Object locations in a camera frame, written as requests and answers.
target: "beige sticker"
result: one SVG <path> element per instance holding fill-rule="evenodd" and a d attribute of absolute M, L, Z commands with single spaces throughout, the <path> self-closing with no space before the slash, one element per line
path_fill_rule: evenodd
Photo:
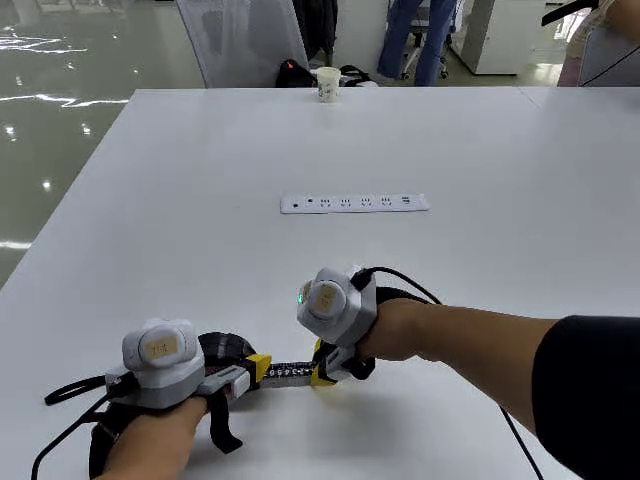
<path fill-rule="evenodd" d="M 162 337 L 145 343 L 144 351 L 151 360 L 157 360 L 178 353 L 178 341 L 175 336 Z"/>
<path fill-rule="evenodd" d="M 320 313 L 329 313 L 333 306 L 333 300 L 336 298 L 337 290 L 331 285 L 323 285 L 320 287 L 316 303 L 313 305 L 313 309 Z"/>

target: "power outlet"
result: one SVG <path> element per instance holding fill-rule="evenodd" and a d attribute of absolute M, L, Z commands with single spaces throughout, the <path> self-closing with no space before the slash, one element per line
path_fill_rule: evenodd
<path fill-rule="evenodd" d="M 280 212 L 291 213 L 370 213 L 416 212 L 429 210 L 424 194 L 382 193 L 347 195 L 288 195 L 280 201 Z"/>

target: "white paper cup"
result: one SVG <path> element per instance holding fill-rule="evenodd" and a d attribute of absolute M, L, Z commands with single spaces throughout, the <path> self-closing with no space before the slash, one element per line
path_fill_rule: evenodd
<path fill-rule="evenodd" d="M 331 103 L 338 100 L 340 76 L 340 70 L 337 68 L 320 67 L 318 69 L 318 96 L 322 103 Z"/>

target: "tiled floor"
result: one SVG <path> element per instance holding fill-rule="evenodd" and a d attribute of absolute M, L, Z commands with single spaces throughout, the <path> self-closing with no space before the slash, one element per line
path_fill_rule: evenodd
<path fill-rule="evenodd" d="M 442 85 L 554 85 L 572 22 L 541 29 L 520 76 L 474 76 L 450 54 Z M 196 87 L 170 2 L 0 0 L 0 286 L 133 91 Z"/>

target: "blue jeans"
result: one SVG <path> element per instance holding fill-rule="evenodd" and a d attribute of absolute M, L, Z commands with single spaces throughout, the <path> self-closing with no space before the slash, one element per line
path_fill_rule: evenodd
<path fill-rule="evenodd" d="M 384 47 L 378 61 L 378 73 L 398 78 L 402 67 L 404 47 L 407 44 L 411 21 L 415 18 L 423 0 L 395 0 L 389 12 L 389 27 Z M 440 71 L 442 47 L 449 33 L 456 0 L 431 0 L 427 38 L 416 67 L 416 86 L 426 87 L 436 83 Z"/>

